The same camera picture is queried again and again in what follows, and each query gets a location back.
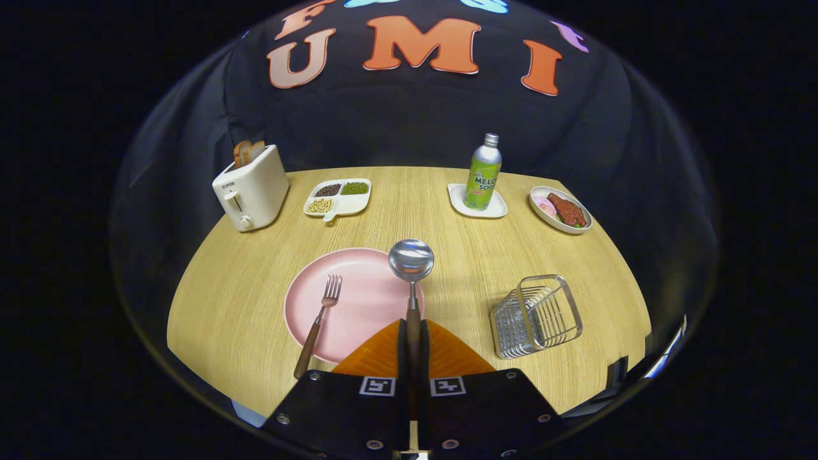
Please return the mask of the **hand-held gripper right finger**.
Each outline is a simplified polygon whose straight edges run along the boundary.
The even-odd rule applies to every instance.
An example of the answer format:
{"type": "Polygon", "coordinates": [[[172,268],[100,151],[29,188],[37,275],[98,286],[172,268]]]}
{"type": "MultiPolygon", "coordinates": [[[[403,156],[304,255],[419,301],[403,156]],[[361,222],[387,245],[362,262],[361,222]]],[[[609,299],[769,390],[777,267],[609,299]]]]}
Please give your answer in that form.
{"type": "Polygon", "coordinates": [[[446,328],[422,321],[419,448],[431,459],[523,458],[563,418],[520,369],[494,369],[446,328]]]}

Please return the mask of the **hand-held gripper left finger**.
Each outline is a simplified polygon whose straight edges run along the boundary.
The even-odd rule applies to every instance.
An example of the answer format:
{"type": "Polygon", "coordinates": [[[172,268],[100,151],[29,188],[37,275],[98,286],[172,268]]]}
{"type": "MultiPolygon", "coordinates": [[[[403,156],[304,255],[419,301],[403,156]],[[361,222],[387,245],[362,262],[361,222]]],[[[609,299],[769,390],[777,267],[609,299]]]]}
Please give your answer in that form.
{"type": "Polygon", "coordinates": [[[341,372],[305,372],[262,425],[306,458],[398,459],[411,442],[406,321],[380,330],[341,372]]]}

